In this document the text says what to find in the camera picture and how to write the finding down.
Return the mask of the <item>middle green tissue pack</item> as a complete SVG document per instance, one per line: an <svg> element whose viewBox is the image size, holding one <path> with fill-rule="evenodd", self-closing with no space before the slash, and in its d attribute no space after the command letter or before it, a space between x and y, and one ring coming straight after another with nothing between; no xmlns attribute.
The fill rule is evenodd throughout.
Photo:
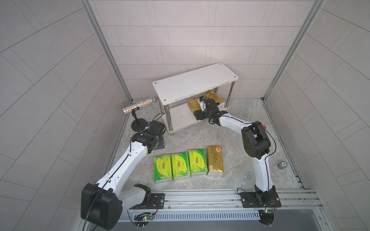
<svg viewBox="0 0 370 231"><path fill-rule="evenodd" d="M191 177L188 153L173 154L171 160L174 181Z"/></svg>

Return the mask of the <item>right green tissue pack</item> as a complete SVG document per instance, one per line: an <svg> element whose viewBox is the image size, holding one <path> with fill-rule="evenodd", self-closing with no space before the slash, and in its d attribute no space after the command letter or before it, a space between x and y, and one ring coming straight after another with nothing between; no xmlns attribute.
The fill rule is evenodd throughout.
<svg viewBox="0 0 370 231"><path fill-rule="evenodd" d="M189 164L191 176L206 175L208 166L204 149L189 150Z"/></svg>

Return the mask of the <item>glittery microphone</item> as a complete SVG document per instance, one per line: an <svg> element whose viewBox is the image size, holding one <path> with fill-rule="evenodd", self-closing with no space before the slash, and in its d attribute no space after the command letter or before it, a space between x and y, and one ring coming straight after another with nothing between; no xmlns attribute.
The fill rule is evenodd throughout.
<svg viewBox="0 0 370 231"><path fill-rule="evenodd" d="M125 107L122 109L123 113L124 114L128 114L128 113L131 113L132 111L134 111L136 108L142 108L142 107L145 107L145 106L148 106L150 104L155 104L157 102L157 98L155 96L152 96L146 100L143 100L143 101L140 101L140 102L137 102L135 104L132 104L128 107Z"/></svg>

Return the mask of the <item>left green tissue pack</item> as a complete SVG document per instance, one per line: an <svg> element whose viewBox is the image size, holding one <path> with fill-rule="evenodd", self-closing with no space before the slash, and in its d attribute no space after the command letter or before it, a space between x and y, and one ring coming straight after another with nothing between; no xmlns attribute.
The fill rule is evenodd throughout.
<svg viewBox="0 0 370 231"><path fill-rule="evenodd" d="M170 155L154 157L154 182L172 181L172 162Z"/></svg>

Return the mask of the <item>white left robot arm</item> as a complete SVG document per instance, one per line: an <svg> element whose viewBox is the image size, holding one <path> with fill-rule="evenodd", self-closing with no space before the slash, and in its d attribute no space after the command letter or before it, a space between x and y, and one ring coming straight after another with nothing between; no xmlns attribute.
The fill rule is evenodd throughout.
<svg viewBox="0 0 370 231"><path fill-rule="evenodd" d="M137 132L128 148L117 163L96 184L87 184L82 190L81 218L105 230L111 230L122 212L134 206L146 207L151 197L151 189L136 184L132 189L121 193L129 176L138 163L157 147L166 126L153 120L148 129Z"/></svg>

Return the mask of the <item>black microphone stand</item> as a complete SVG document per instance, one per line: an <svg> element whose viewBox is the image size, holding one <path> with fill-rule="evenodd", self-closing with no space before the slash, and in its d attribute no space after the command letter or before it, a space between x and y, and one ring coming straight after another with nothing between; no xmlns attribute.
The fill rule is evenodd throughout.
<svg viewBox="0 0 370 231"><path fill-rule="evenodd" d="M131 114L134 117L134 121L131 124L131 128L135 132L143 131L146 128L146 120L143 118L138 118L136 115L136 112L139 109L140 109L139 107L136 107L131 111Z"/></svg>

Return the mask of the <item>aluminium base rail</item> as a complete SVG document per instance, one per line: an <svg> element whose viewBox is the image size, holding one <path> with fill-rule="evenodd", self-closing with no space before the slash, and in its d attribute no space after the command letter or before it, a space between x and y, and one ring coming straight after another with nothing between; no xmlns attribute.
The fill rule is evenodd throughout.
<svg viewBox="0 0 370 231"><path fill-rule="evenodd" d="M323 208L314 190L282 189L266 206L256 204L251 190L154 190L164 197L152 222L259 220L272 225L286 210Z"/></svg>

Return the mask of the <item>gold tissue pack on floor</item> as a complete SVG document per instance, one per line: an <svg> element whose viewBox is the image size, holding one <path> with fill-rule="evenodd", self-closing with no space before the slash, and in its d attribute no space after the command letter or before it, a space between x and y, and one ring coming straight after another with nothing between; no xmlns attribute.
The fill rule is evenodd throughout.
<svg viewBox="0 0 370 231"><path fill-rule="evenodd" d="M224 173L222 148L220 146L209 146L208 154L208 176L222 176Z"/></svg>

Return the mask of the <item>small silver round object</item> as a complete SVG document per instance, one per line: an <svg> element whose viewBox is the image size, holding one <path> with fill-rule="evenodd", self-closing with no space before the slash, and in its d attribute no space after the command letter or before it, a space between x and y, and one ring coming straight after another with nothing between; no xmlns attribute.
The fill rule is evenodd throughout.
<svg viewBox="0 0 370 231"><path fill-rule="evenodd" d="M286 161L282 160L282 161L278 162L277 167L278 167L278 169L283 170L283 169L286 169L288 167L288 164L287 164Z"/></svg>

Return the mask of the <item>gold tissue pack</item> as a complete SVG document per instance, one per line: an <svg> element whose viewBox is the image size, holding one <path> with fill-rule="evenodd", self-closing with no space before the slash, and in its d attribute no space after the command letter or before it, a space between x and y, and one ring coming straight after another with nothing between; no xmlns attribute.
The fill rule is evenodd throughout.
<svg viewBox="0 0 370 231"><path fill-rule="evenodd" d="M192 99L188 101L188 107L191 110L192 113L195 113L198 110L201 110L201 106L199 104L198 99Z"/></svg>
<svg viewBox="0 0 370 231"><path fill-rule="evenodd" d="M214 99L219 110L225 110L225 101L213 90L209 90L204 94L205 99Z"/></svg>
<svg viewBox="0 0 370 231"><path fill-rule="evenodd" d="M208 176L222 176L224 173L222 148L220 146L209 146L208 154Z"/></svg>

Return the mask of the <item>white two-tier shelf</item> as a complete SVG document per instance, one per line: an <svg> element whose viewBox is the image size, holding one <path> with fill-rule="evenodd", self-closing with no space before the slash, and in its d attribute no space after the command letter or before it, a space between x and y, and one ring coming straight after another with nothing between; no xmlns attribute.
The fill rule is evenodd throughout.
<svg viewBox="0 0 370 231"><path fill-rule="evenodd" d="M226 65L217 63L152 82L160 102L161 112L164 113L163 121L168 133L173 136L175 132L199 122L190 112L187 103L174 108L170 108L171 104L184 99L193 99L208 90L217 92L220 86L231 84L225 101L225 107L229 108L231 94L238 79L237 74Z"/></svg>

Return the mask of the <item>green tissue pack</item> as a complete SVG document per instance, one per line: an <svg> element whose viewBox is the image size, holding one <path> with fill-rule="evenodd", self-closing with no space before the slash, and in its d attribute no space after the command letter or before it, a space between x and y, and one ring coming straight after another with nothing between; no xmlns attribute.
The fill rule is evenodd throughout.
<svg viewBox="0 0 370 231"><path fill-rule="evenodd" d="M172 181L172 162L170 155L154 157L154 182Z"/></svg>
<svg viewBox="0 0 370 231"><path fill-rule="evenodd" d="M204 149L189 150L189 164L191 176L206 175L208 166Z"/></svg>
<svg viewBox="0 0 370 231"><path fill-rule="evenodd" d="M188 153L173 154L171 160L174 181L191 177Z"/></svg>

